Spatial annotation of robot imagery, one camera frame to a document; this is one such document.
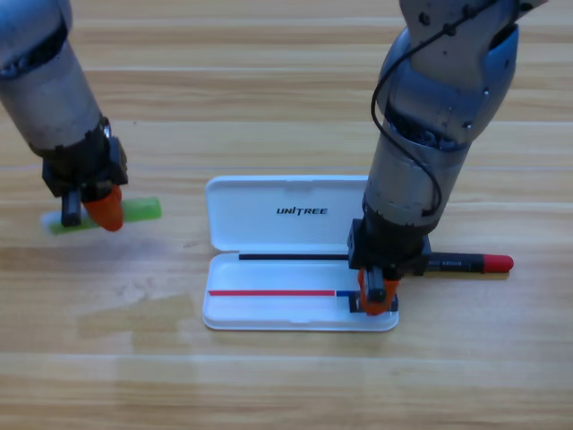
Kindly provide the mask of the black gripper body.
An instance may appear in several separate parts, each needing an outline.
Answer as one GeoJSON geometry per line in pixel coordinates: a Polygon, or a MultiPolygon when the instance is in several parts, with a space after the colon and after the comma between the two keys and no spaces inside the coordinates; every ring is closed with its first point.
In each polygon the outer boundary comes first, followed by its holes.
{"type": "Polygon", "coordinates": [[[60,222],[65,227],[80,226],[85,202],[106,197],[113,185],[128,183],[123,146],[105,116],[81,141],[44,151],[41,158],[42,178],[61,200],[60,222]]]}
{"type": "MultiPolygon", "coordinates": [[[[428,228],[354,219],[347,239],[348,267],[358,272],[382,272],[399,284],[406,274],[423,274],[431,255],[429,234],[428,228]]],[[[384,293],[374,290],[369,298],[381,301],[384,293]]]]}

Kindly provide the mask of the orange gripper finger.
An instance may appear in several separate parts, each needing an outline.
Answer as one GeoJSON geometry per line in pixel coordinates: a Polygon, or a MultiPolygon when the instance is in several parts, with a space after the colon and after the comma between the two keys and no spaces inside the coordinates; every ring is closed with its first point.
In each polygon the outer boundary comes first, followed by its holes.
{"type": "Polygon", "coordinates": [[[119,185],[113,185],[109,194],[93,202],[83,204],[90,219],[109,232],[116,232],[124,225],[122,191],[119,185]]]}
{"type": "Polygon", "coordinates": [[[359,284],[359,304],[369,316],[378,316],[388,312],[394,301],[398,289],[396,279],[387,279],[381,272],[359,271],[357,275],[359,284]],[[381,301],[371,300],[369,294],[374,290],[384,293],[381,301]]]}

